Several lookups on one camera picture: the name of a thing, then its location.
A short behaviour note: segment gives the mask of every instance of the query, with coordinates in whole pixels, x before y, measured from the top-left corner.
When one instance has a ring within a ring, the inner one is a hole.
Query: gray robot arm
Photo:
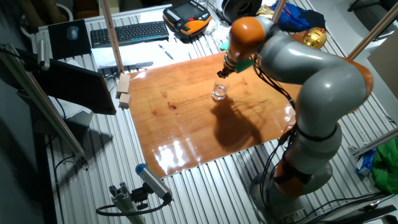
[[[265,28],[270,26],[266,18],[257,19]],[[361,71],[343,58],[303,45],[279,31],[270,35],[258,53],[262,70],[277,81],[302,85],[296,102],[299,131],[284,159],[288,166],[312,178],[302,183],[301,192],[289,190],[297,187],[292,179],[277,184],[288,197],[298,197],[319,189],[328,180],[325,176],[331,176],[328,161],[341,143],[337,121],[366,100],[368,83]],[[323,181],[318,181],[315,173]],[[282,175],[280,167],[274,177]]]
[[[267,204],[283,204],[314,192],[332,175],[329,160],[341,144],[337,121],[369,96],[373,87],[371,74],[355,62],[293,40],[265,17],[238,19],[232,25],[229,39],[230,47],[219,76],[228,76],[236,64],[248,55],[257,54],[261,70],[268,77],[302,85],[295,103],[294,140],[271,181],[261,180],[269,191]],[[260,191],[252,193],[259,208],[262,207],[262,201],[258,201]]]

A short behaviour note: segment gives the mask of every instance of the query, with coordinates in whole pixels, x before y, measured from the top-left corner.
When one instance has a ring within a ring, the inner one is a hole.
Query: desk
[[[313,9],[307,1],[295,1],[304,9]],[[141,9],[138,11],[114,14],[116,26],[135,24],[143,14],[164,7]],[[86,20],[87,31],[105,29],[103,17]],[[39,33],[32,36],[32,46],[36,51],[36,43],[40,39],[50,42],[46,27],[41,27]],[[174,42],[175,47],[183,47],[188,51],[190,59],[200,58],[219,53],[211,43],[206,46],[208,36],[191,39],[191,44]],[[332,37],[322,48],[323,51],[344,57]],[[75,60],[83,67],[96,71],[92,55],[81,55]],[[115,89],[111,91],[114,103]],[[301,218],[305,213],[312,211],[327,201],[342,197],[357,197],[375,190],[373,181],[369,178],[360,179],[355,173],[355,161],[347,150],[348,146],[361,147],[363,142],[369,142],[378,136],[393,129],[383,117],[379,102],[371,95],[367,102],[358,111],[344,116],[339,120],[343,131],[343,142],[338,154],[332,159],[333,177],[320,190],[301,198],[303,209],[299,213]],[[72,162],[60,165],[57,170],[60,180],[60,201],[54,190],[54,202],[58,223],[62,223],[61,209],[65,223],[128,223],[126,218],[109,218],[96,215],[95,208],[111,204],[111,195],[108,193],[110,185],[118,185],[125,181],[130,190],[142,185],[134,169],[137,164],[145,162],[141,150],[140,139],[136,132],[136,124],[132,122],[129,110],[117,108],[115,116],[95,114],[88,134],[83,140],[90,168],[83,170],[77,163],[74,168]],[[256,218],[257,210],[247,194],[251,179],[262,172],[267,155],[271,153],[275,141],[269,141],[235,152],[228,156],[206,162],[192,169],[185,169],[174,175],[164,177],[174,196],[171,207],[161,211],[144,215],[147,223],[260,223]],[[54,141],[47,149],[49,166],[58,163],[70,155],[70,149],[62,141]],[[273,164],[281,157],[282,150],[276,154]],[[55,185],[53,171],[50,169],[52,183]],[[160,205],[159,199],[151,195],[149,207]]]
[[[295,113],[253,69],[231,74],[227,98],[211,91],[225,53],[131,74],[130,112],[159,177],[279,138]],[[296,98],[299,85],[281,84]]]

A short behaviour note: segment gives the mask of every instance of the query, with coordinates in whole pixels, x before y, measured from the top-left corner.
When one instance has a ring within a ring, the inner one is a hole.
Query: keyboard
[[[115,31],[119,46],[154,40],[167,40],[169,38],[169,32],[167,31],[164,21],[115,27]],[[90,36],[91,46],[93,48],[111,46],[111,40],[107,29],[92,30]]]

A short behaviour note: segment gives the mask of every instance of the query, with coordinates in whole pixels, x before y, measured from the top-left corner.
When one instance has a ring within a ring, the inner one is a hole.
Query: pen
[[[160,44],[158,44],[158,45],[159,45],[160,49],[162,49],[163,52],[165,52],[166,55],[169,56],[169,58],[171,58],[172,60],[174,60],[173,57],[172,57],[167,51],[164,50],[163,46],[161,46]]]

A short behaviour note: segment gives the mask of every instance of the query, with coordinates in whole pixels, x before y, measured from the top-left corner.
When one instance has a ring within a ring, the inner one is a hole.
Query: orange wooden tabletop
[[[147,165],[159,176],[197,166],[282,135],[295,112],[252,68],[211,91],[225,53],[131,74],[130,111]],[[301,86],[281,84],[296,98]]]

